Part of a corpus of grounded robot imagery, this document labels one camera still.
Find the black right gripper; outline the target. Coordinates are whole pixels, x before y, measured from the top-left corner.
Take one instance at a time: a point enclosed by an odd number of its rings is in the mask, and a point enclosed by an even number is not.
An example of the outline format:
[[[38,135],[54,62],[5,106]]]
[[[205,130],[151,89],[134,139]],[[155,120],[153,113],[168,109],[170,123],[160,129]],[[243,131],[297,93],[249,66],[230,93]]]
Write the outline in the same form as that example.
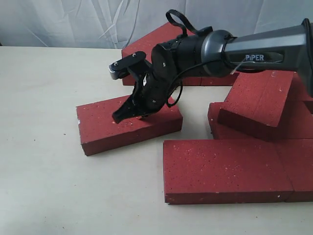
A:
[[[151,56],[155,53],[175,53],[171,43],[161,43],[153,47]],[[146,86],[135,85],[133,94],[112,114],[115,123],[123,120],[149,116],[157,113],[168,99],[171,84],[168,80],[150,80]]]

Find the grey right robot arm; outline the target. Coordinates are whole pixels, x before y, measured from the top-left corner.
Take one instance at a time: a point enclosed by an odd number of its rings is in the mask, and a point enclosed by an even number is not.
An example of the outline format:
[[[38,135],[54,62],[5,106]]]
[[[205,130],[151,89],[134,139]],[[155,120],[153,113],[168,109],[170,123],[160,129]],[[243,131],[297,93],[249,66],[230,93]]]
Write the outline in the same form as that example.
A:
[[[192,36],[185,33],[156,44],[151,60],[137,51],[109,66],[112,79],[128,75],[135,80],[132,94],[112,114],[114,122],[157,113],[169,97],[182,87],[185,77],[222,78],[233,71],[258,73],[268,70],[294,71],[307,92],[313,92],[313,25],[300,25],[243,37],[208,27]]]

